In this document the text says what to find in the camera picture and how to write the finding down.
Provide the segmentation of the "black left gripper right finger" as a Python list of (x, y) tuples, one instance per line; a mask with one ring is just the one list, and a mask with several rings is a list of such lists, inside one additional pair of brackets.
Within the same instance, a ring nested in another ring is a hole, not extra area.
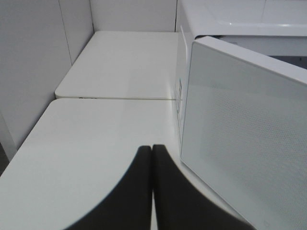
[(164, 145), (153, 145), (152, 176), (160, 230), (251, 230), (204, 196), (183, 175)]

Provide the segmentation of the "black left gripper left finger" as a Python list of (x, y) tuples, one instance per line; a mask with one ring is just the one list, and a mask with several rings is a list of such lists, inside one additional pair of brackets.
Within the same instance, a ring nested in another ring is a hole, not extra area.
[(149, 230), (152, 216), (151, 147), (140, 146), (114, 189), (70, 230)]

